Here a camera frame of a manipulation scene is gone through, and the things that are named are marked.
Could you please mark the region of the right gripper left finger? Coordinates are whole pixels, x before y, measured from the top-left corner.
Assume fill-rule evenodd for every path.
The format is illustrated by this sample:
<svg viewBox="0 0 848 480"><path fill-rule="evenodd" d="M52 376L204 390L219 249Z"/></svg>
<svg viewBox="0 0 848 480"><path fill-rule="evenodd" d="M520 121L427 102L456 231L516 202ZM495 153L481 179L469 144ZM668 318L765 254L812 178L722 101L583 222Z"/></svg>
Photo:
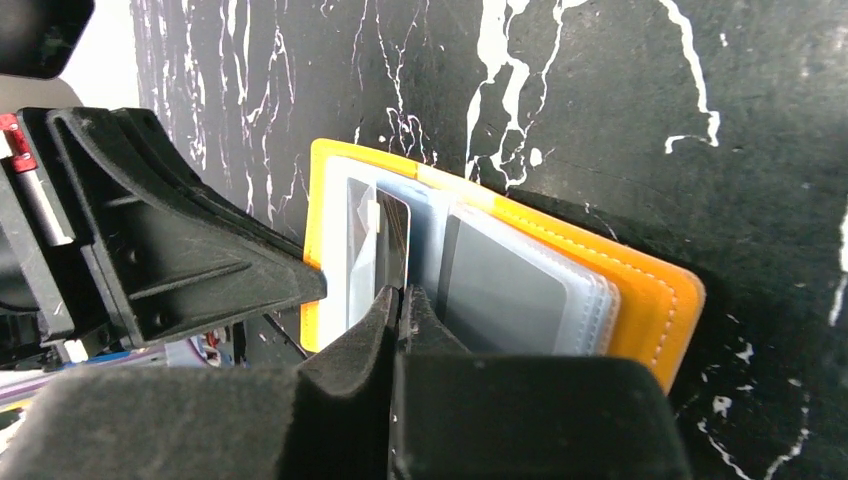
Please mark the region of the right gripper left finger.
<svg viewBox="0 0 848 480"><path fill-rule="evenodd" d="M384 479L400 293L287 368L74 368L37 396L5 479Z"/></svg>

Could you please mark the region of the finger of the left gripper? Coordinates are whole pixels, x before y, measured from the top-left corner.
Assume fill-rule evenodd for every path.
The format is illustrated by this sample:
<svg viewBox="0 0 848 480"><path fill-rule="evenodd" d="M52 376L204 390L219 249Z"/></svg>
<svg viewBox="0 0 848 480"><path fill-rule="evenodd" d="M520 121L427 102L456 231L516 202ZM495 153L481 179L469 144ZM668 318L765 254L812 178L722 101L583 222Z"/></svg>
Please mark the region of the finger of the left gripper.
<svg viewBox="0 0 848 480"><path fill-rule="evenodd" d="M47 118L107 311L151 346L323 299L301 248L206 185L146 109Z"/></svg>

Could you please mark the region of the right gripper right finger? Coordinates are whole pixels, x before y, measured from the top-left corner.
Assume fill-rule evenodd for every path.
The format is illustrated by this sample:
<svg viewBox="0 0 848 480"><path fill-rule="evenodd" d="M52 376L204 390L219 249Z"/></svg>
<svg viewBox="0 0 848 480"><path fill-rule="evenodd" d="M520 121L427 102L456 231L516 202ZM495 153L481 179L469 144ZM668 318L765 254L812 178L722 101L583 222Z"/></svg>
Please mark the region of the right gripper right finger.
<svg viewBox="0 0 848 480"><path fill-rule="evenodd" d="M638 362L469 352L408 288L390 434L394 479L688 479L669 402Z"/></svg>

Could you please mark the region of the orange card holder wallet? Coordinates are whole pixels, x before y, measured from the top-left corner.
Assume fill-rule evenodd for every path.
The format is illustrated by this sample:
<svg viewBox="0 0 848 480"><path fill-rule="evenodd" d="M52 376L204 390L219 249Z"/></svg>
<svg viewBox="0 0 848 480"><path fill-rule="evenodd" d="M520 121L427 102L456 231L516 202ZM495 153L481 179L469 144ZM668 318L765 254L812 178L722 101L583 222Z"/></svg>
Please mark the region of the orange card holder wallet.
<svg viewBox="0 0 848 480"><path fill-rule="evenodd" d="M303 260L319 270L330 259L322 245L326 234L321 210L329 201L323 182L332 157L349 158L452 192L606 276L621 295L608 354L646 365L661 388L670 390L706 300L703 283L694 273L556 219L460 176L381 150L330 139L313 141L310 152L310 202Z"/></svg>

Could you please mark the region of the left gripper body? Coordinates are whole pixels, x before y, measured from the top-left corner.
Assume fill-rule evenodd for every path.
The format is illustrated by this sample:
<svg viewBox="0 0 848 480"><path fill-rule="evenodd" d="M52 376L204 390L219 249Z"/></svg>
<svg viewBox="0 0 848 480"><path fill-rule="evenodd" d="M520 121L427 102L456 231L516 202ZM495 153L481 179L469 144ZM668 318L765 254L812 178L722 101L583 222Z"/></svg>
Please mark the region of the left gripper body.
<svg viewBox="0 0 848 480"><path fill-rule="evenodd" d="M1 365L57 368L113 350L110 297L51 110L1 116Z"/></svg>

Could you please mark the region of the black VIP card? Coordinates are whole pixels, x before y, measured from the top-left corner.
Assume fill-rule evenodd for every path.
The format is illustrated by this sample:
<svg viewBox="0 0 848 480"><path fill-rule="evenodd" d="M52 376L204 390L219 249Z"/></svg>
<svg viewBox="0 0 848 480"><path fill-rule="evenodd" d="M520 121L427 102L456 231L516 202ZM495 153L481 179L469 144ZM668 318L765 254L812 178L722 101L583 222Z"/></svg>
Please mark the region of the black VIP card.
<svg viewBox="0 0 848 480"><path fill-rule="evenodd" d="M409 206L378 189L379 222L376 239L375 290L403 289L407 283L410 233Z"/></svg>

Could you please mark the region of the grey credit card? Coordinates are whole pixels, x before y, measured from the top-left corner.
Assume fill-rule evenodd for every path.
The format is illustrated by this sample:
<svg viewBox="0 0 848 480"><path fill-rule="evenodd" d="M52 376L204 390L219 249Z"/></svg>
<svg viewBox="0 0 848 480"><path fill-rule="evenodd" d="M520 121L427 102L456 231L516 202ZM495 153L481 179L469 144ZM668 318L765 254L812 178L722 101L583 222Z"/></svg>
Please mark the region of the grey credit card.
<svg viewBox="0 0 848 480"><path fill-rule="evenodd" d="M456 211L446 224L437 316L474 352L563 355L571 273L514 228Z"/></svg>

